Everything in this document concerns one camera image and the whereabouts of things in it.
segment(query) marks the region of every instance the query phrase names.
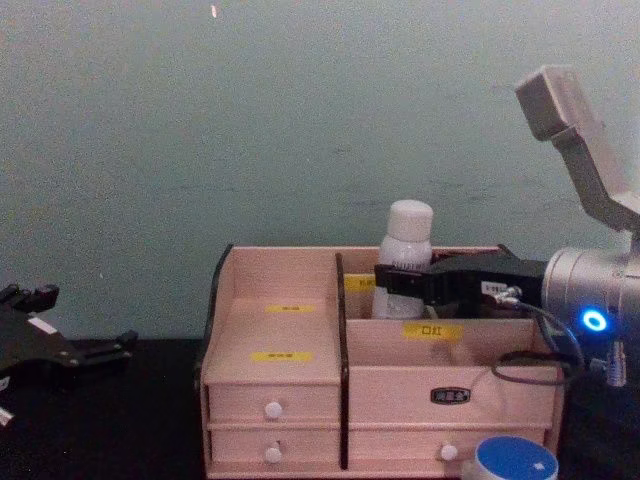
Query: black table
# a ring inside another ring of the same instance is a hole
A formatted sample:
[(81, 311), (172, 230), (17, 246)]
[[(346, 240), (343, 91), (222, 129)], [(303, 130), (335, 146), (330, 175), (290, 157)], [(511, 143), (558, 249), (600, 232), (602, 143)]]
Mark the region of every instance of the black table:
[[(201, 480), (195, 340), (145, 340), (127, 370), (71, 391), (0, 394), (2, 480)], [(640, 389), (578, 382), (568, 402), (562, 479), (637, 479)]]

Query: blue ring light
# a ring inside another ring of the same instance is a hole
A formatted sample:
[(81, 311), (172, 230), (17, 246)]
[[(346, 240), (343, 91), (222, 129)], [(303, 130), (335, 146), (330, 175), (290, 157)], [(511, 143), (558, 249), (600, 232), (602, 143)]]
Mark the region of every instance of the blue ring light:
[(592, 332), (602, 332), (607, 328), (607, 319), (597, 310), (587, 310), (582, 314), (582, 323)]

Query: blue container lid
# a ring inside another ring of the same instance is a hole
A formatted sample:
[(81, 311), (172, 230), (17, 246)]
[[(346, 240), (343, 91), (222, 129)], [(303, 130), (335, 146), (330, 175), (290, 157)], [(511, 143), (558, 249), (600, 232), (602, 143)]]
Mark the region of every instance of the blue container lid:
[(487, 438), (476, 460), (493, 475), (509, 480), (546, 480), (558, 473), (558, 461), (546, 448), (526, 438)]

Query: yellow sticker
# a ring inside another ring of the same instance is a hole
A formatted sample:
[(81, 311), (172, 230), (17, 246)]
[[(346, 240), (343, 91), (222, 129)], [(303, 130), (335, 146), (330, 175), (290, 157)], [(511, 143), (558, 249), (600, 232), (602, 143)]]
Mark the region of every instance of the yellow sticker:
[(446, 340), (457, 342), (462, 338), (462, 325), (442, 325), (428, 322), (406, 322), (403, 326), (404, 336), (419, 340)]
[(311, 352), (253, 352), (251, 360), (254, 362), (310, 362), (313, 360)]
[(313, 305), (267, 305), (267, 313), (311, 313), (316, 309)]
[(373, 292), (376, 276), (373, 273), (345, 273), (344, 289), (347, 292)]

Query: wooden cosmetic organizer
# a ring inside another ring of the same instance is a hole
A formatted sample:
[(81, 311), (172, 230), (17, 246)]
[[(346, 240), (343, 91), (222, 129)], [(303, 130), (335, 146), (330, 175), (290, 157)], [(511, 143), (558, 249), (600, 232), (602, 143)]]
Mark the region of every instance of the wooden cosmetic organizer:
[[(411, 337), (408, 322), (368, 319), (371, 288), (359, 288), (354, 274), (371, 274), (377, 252), (227, 249), (214, 277), (200, 370), (208, 478), (457, 477), (475, 446), (498, 434), (555, 451), (562, 387), (505, 382), (489, 368), (506, 352), (545, 351), (535, 322), (423, 321), (460, 334), (443, 341)], [(549, 366), (501, 370), (561, 375)], [(469, 389), (470, 399), (432, 402), (432, 389), (443, 387)], [(281, 411), (268, 418), (265, 407), (274, 402)], [(442, 459), (443, 445), (457, 448), (454, 460)]]

